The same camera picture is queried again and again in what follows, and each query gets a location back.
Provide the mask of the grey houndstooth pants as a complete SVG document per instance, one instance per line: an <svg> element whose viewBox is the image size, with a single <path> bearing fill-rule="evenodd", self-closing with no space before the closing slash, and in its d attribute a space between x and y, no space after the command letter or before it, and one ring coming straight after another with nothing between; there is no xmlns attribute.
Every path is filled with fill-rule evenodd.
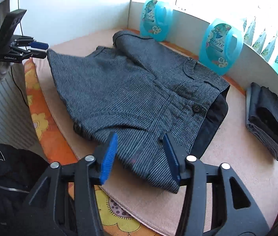
<svg viewBox="0 0 278 236"><path fill-rule="evenodd" d="M170 133L188 154L201 157L227 115L230 85L153 38L122 30L112 40L112 47L84 57L48 50L57 92L77 134L104 142L116 132L123 166L177 193L163 136Z"/></svg>

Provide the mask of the orange floral sheet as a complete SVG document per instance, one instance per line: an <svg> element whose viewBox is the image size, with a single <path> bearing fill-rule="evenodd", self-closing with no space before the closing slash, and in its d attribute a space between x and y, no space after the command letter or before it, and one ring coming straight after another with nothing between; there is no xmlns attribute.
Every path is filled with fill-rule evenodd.
<svg viewBox="0 0 278 236"><path fill-rule="evenodd" d="M25 81L33 124L47 159L69 164L92 153L94 142L74 132L48 61L34 59L25 63ZM238 164L225 135L245 128L245 91L233 80L230 85L227 117L201 158L207 164L228 162L232 167ZM107 182L96 188L104 229L111 235L174 235L184 195L185 188L173 194L150 186L119 161L114 162Z"/></svg>

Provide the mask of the white radiator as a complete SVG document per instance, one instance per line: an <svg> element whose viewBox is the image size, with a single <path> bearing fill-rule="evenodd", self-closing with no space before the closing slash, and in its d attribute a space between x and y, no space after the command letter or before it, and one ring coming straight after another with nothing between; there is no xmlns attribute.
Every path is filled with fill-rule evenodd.
<svg viewBox="0 0 278 236"><path fill-rule="evenodd" d="M25 70L13 65L0 82L0 143L30 149L38 142L25 88Z"/></svg>

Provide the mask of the black jacket with zipper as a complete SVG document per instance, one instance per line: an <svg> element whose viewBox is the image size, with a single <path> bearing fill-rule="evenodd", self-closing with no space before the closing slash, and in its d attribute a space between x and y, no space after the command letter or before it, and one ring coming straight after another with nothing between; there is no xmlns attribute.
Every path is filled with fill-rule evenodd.
<svg viewBox="0 0 278 236"><path fill-rule="evenodd" d="M32 151L0 144L0 235L62 235L51 215L23 210L48 166Z"/></svg>

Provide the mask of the folded dark clothes stack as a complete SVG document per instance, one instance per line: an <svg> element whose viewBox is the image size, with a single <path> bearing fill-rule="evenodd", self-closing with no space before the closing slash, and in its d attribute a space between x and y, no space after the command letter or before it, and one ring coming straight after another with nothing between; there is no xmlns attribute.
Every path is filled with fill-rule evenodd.
<svg viewBox="0 0 278 236"><path fill-rule="evenodd" d="M278 95L255 82L246 90L246 127L278 161Z"/></svg>

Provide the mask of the blue detergent bottle left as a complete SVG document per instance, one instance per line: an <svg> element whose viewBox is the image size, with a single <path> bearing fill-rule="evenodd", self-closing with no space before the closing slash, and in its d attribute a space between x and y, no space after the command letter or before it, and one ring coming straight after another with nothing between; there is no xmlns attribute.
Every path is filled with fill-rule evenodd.
<svg viewBox="0 0 278 236"><path fill-rule="evenodd" d="M164 41L173 22L173 8L159 0L147 0L142 8L139 31L143 37Z"/></svg>

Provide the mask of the blue detergent bottle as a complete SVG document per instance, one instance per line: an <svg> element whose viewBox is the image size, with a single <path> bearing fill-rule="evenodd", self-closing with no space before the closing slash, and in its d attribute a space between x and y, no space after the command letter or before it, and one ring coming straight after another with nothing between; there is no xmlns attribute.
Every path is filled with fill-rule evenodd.
<svg viewBox="0 0 278 236"><path fill-rule="evenodd" d="M215 19L203 36L199 61L222 76L240 56L243 44L242 31L221 19Z"/></svg>
<svg viewBox="0 0 278 236"><path fill-rule="evenodd" d="M173 22L173 8L159 0L147 0L142 8L139 31L143 37L164 41Z"/></svg>

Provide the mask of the blue detergent bottle right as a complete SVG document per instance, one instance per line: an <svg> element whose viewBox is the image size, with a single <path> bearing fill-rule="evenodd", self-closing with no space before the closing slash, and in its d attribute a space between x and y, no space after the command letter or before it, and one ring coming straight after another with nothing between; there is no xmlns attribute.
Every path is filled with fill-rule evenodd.
<svg viewBox="0 0 278 236"><path fill-rule="evenodd" d="M242 31L221 19L215 19L203 36L199 61L222 76L240 56L243 44Z"/></svg>

